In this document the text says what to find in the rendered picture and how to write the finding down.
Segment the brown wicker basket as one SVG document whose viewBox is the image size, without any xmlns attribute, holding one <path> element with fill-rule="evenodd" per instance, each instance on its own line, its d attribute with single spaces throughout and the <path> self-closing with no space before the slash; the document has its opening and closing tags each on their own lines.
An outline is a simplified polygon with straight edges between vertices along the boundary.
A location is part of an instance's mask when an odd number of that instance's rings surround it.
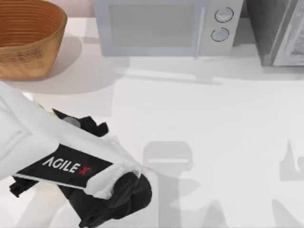
<svg viewBox="0 0 304 228">
<path fill-rule="evenodd" d="M 65 11 L 48 0 L 0 0 L 0 80 L 44 78 L 66 24 Z"/>
</svg>

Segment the microwave oven door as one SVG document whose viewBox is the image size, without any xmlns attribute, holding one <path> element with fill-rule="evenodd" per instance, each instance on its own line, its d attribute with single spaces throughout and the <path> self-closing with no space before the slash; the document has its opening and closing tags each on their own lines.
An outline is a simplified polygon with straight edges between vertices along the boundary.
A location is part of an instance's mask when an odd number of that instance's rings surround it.
<svg viewBox="0 0 304 228">
<path fill-rule="evenodd" d="M 194 56 L 204 0 L 94 0 L 104 56 Z"/>
</svg>

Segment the pale microwave oven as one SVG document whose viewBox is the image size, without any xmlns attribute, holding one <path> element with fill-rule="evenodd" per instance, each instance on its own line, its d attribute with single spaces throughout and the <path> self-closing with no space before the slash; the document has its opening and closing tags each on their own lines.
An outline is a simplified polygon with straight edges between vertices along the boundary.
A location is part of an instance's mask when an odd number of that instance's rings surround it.
<svg viewBox="0 0 304 228">
<path fill-rule="evenodd" d="M 201 46 L 199 57 L 204 56 L 224 56 L 231 52 L 235 34 L 240 18 L 240 13 L 244 0 L 204 0 L 207 5 L 205 9 L 205 20 L 201 37 Z M 219 23 L 215 20 L 214 15 L 218 9 L 229 7 L 234 11 L 234 17 L 227 23 Z M 215 42 L 210 37 L 213 30 L 221 27 L 227 28 L 230 35 L 223 42 Z"/>
</svg>

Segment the round microwave knob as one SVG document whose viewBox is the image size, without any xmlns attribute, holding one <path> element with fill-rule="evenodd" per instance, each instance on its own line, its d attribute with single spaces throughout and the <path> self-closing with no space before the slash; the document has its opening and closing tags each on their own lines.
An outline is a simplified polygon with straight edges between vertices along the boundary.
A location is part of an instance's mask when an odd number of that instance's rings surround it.
<svg viewBox="0 0 304 228">
<path fill-rule="evenodd" d="M 223 42 L 228 39 L 230 32 L 227 28 L 221 27 L 217 30 L 213 30 L 210 37 L 215 42 Z"/>
<path fill-rule="evenodd" d="M 229 7 L 218 9 L 214 15 L 215 20 L 219 23 L 227 23 L 231 21 L 233 17 L 234 11 Z"/>
</svg>

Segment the grey cabinet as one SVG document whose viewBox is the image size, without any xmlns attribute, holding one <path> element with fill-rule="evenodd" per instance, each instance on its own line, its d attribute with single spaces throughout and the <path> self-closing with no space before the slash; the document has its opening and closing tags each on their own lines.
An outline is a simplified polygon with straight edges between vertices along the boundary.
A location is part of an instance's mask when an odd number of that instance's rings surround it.
<svg viewBox="0 0 304 228">
<path fill-rule="evenodd" d="M 279 30 L 290 0 L 247 0 L 247 11 L 263 66 L 274 66 Z"/>
</svg>

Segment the grey cabinet door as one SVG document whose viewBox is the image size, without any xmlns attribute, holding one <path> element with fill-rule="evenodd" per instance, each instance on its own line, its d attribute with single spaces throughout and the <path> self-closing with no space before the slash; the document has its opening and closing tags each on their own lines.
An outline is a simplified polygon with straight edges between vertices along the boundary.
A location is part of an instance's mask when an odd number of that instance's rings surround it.
<svg viewBox="0 0 304 228">
<path fill-rule="evenodd" d="M 274 66 L 304 67 L 304 0 L 290 0 L 276 43 Z"/>
</svg>

